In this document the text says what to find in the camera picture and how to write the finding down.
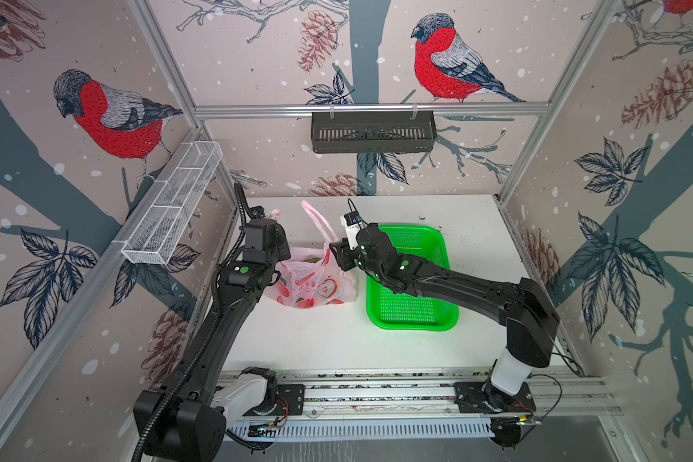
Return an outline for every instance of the bird wing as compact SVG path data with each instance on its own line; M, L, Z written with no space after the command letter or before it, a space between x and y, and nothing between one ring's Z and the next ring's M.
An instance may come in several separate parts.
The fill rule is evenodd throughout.
M431 60L443 74L461 80L482 64L480 53L468 47L457 33L452 45L444 51L432 53Z
M144 125L146 108L144 98L136 92L116 90L100 84L108 101L108 108L100 123L111 130L129 132Z

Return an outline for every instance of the bird illustration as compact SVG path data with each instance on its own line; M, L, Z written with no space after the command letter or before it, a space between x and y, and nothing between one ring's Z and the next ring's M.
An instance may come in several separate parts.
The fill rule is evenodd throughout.
M522 102L490 73L480 53L462 41L447 14L426 15L411 34L416 39L415 71L419 83L434 95L464 101L469 95L495 93Z
M675 34L676 32L680 32L681 30L690 29L690 24L683 23L683 15L693 9L693 0L642 0L641 2L637 2L634 5L630 6L629 10L635 10L641 5L645 5L650 2L661 3L662 10L659 13L659 17L656 18L655 23L649 28L649 30L657 30L657 24L665 16L665 13L676 14L680 17L680 27L675 29L673 31L673 34Z
M54 83L54 98L62 117L70 114L108 154L122 159L141 159L146 173L146 156L162 143L162 131L174 116L182 114L168 104L155 103L136 92L116 90L76 69L60 75Z

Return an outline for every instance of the gray floor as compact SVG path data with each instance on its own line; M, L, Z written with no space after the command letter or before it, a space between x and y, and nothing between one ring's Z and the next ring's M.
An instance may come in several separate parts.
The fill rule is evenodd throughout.
M616 457L596 417L550 417L516 451L489 439L422 439L277 443L254 455L233 442L221 447L215 462L608 462Z

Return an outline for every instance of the plastic bag handle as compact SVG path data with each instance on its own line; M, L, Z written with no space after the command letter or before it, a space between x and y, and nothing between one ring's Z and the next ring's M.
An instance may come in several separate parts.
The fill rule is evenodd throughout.
M340 241L341 241L341 239L339 239L339 237L336 235L336 233L334 232L333 228L332 228L331 225L329 224L328 220L326 220L325 218L323 218L323 215L321 215L321 214L318 212L318 210L316 210L315 208L313 208L313 206L311 206L311 205L310 205L307 201L305 201L305 200L302 200L302 201L301 201L301 206L302 206L303 209L305 210L305 213L307 213L308 216L313 220L313 224L314 224L315 227L317 227L318 230L321 232L321 235L323 236L323 239L324 239L327 243L337 243L337 242L340 242ZM323 229L323 225L321 224L321 222L323 222L323 224L325 224L326 227L329 228L329 231L331 231L331 236L329 236L329 234L326 233L326 230Z

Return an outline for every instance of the white slotted cable tray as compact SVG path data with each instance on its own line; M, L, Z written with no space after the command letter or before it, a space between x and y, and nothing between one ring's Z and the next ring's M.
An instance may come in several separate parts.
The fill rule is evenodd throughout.
M187 148L121 253L131 263L167 264L223 153L214 141Z

